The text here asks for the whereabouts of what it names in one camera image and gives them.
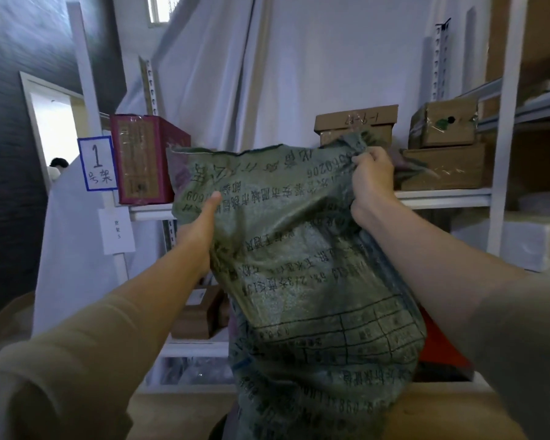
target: white label on box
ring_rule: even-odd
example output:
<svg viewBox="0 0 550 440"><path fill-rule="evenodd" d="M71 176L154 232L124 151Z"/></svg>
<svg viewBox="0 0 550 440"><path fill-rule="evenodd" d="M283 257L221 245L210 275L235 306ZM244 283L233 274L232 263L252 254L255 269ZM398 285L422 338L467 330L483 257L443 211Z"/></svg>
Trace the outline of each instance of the white label on box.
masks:
<svg viewBox="0 0 550 440"><path fill-rule="evenodd" d="M205 288L196 288L192 291L192 294L189 296L188 300L185 302L186 306L199 306L204 299L206 294Z"/></svg>
<svg viewBox="0 0 550 440"><path fill-rule="evenodd" d="M80 146L81 169L88 191L117 190L116 166L110 136L77 140Z"/></svg>
<svg viewBox="0 0 550 440"><path fill-rule="evenodd" d="M98 210L105 255L136 251L128 207Z"/></svg>

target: red box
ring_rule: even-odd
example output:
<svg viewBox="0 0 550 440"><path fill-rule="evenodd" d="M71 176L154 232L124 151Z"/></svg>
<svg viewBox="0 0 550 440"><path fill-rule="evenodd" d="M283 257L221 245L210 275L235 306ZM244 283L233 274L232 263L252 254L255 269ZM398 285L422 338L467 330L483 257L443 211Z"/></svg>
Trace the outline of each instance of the red box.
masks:
<svg viewBox="0 0 550 440"><path fill-rule="evenodd" d="M191 146L191 136L154 115L110 118L116 158L119 202L168 204L174 192L167 169L167 147Z"/></svg>

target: doorway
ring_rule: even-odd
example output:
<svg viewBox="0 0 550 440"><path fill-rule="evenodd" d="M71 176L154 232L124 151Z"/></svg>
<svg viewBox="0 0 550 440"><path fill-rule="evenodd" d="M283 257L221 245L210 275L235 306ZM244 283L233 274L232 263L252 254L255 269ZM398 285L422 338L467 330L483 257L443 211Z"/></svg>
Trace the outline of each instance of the doorway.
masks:
<svg viewBox="0 0 550 440"><path fill-rule="evenodd" d="M33 127L37 154L41 163L47 191L52 181L47 168L55 158L72 163L80 154L77 139L90 137L86 104L81 94L38 79L27 73L20 73L24 97ZM110 119L102 117L102 127L110 129Z"/></svg>

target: beige sleeve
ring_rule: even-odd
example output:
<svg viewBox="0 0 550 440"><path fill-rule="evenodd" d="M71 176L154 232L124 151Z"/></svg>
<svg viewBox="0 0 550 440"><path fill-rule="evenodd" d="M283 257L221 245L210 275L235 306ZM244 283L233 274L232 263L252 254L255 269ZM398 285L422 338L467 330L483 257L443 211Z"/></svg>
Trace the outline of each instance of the beige sleeve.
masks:
<svg viewBox="0 0 550 440"><path fill-rule="evenodd" d="M550 270L492 294L455 340L530 439L550 439Z"/></svg>
<svg viewBox="0 0 550 440"><path fill-rule="evenodd" d="M37 420L52 420L45 409L51 407L57 438L125 438L128 401L158 354L150 331L143 330L149 323L132 303L107 295L48 332L2 349L4 432L14 432L7 427L15 420L32 418L27 413L33 407L44 409ZM16 413L8 404L13 401L19 401Z"/></svg>

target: white door frame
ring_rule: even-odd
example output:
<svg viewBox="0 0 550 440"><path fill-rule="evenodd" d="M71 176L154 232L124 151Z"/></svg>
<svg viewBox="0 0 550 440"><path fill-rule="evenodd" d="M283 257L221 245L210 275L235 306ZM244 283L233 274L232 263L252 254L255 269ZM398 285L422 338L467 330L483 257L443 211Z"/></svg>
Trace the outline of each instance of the white door frame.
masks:
<svg viewBox="0 0 550 440"><path fill-rule="evenodd" d="M20 80L22 81L22 88L24 91L24 99L26 100L26 107L29 111L30 124L33 127L33 135L35 136L35 146L37 148L38 160L41 163L41 172L43 173L43 180L47 192L51 189L51 179L49 178L49 171L47 170L47 161L45 160L45 155L43 153L43 145L41 143L41 135L39 133L39 124L37 123L37 117L35 115L35 108L33 107L33 100L31 98L32 84L37 84L44 86L45 88L52 89L61 94L69 95L70 97L76 97L81 100L84 99L84 96L73 91L70 91L61 86L55 85L54 83L48 82L46 80L40 79L33 75L20 72ZM108 114L100 113L100 117L108 118Z"/></svg>

